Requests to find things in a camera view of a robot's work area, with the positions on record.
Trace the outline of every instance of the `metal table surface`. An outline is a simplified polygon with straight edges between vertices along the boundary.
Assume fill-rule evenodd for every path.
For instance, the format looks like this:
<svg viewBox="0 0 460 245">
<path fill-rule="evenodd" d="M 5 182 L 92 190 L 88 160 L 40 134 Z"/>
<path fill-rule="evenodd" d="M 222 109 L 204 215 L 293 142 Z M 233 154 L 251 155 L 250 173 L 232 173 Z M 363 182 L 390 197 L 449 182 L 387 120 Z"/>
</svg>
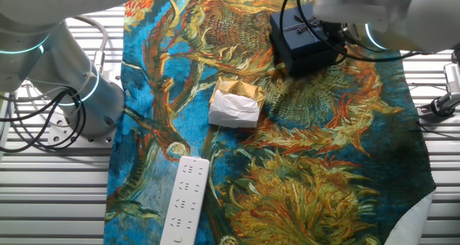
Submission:
<svg viewBox="0 0 460 245">
<path fill-rule="evenodd" d="M 116 81 L 123 52 L 124 7 L 89 16 L 109 32 L 104 71 L 106 77 Z M 69 19 L 68 24 L 92 57 L 101 34 L 74 19 Z M 449 58 L 449 52 L 442 52 L 404 62 L 416 105 L 445 93 L 443 66 Z M 23 105 L 20 110 L 27 114 L 33 108 Z M 424 134 L 438 188 L 420 244 L 460 244 L 460 114 L 443 122 L 421 122 L 452 138 Z M 26 123 L 35 133 L 42 125 L 39 119 Z M 14 148 L 24 143 L 10 129 L 6 145 Z M 31 148 L 19 154 L 5 154 L 0 163 L 0 244 L 102 244 L 110 151 L 76 148 L 47 154 Z"/>
</svg>

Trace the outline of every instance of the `black gift box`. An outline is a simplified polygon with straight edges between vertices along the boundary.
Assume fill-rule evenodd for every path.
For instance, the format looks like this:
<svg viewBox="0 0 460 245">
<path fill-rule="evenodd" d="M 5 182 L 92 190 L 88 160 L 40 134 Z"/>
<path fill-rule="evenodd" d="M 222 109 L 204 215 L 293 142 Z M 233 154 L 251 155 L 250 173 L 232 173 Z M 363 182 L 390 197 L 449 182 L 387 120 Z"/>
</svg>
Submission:
<svg viewBox="0 0 460 245">
<path fill-rule="evenodd" d="M 308 21 L 312 22 L 313 5 L 303 5 L 302 11 Z M 308 29 L 304 28 L 297 7 L 286 9 L 283 15 L 285 41 L 281 37 L 279 12 L 271 15 L 270 24 L 272 40 L 291 76 L 302 76 L 336 62 L 339 55 L 337 51 L 316 39 Z M 315 27 L 315 31 L 323 40 L 328 39 L 320 24 Z"/>
</svg>

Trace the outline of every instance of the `power outlet socket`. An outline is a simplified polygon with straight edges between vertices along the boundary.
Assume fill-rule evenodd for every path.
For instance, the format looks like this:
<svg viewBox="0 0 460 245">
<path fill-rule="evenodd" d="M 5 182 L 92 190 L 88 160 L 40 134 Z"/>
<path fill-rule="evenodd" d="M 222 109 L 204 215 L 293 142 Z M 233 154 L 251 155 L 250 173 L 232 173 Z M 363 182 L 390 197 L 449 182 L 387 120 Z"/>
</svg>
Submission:
<svg viewBox="0 0 460 245">
<path fill-rule="evenodd" d="M 180 158 L 160 245 L 194 245 L 208 172 L 208 160 Z"/>
</svg>

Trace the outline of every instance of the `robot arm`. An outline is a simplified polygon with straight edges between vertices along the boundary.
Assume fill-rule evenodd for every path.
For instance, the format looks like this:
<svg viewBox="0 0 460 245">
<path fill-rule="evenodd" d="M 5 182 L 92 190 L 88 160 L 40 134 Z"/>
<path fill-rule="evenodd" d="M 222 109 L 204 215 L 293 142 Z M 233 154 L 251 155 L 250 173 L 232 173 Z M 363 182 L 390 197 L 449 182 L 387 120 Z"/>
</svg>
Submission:
<svg viewBox="0 0 460 245">
<path fill-rule="evenodd" d="M 49 83 L 69 85 L 79 90 L 86 107 L 88 120 L 82 134 L 98 136 L 111 131 L 122 115 L 123 91 L 100 76 L 97 60 L 103 59 L 101 54 L 94 65 L 63 20 L 126 1 L 0 0 L 0 91 L 15 91 L 27 77 L 37 81 L 35 86 L 42 93 L 55 88 Z M 73 123 L 77 115 L 67 103 L 73 104 L 66 97 L 60 108 Z"/>
<path fill-rule="evenodd" d="M 459 0 L 315 0 L 325 22 L 347 24 L 356 42 L 389 50 L 438 52 L 460 45 Z"/>
</svg>

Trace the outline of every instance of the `crumpled tissue paper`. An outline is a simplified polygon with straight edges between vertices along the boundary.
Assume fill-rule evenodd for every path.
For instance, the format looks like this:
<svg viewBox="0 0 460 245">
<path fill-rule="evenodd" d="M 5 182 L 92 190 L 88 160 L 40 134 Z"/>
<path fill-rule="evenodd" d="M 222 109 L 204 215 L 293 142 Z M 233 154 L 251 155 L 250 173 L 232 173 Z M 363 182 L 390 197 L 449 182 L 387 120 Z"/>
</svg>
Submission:
<svg viewBox="0 0 460 245">
<path fill-rule="evenodd" d="M 220 77 L 209 105 L 209 123 L 231 128 L 255 128 L 264 91 L 255 85 Z"/>
</svg>

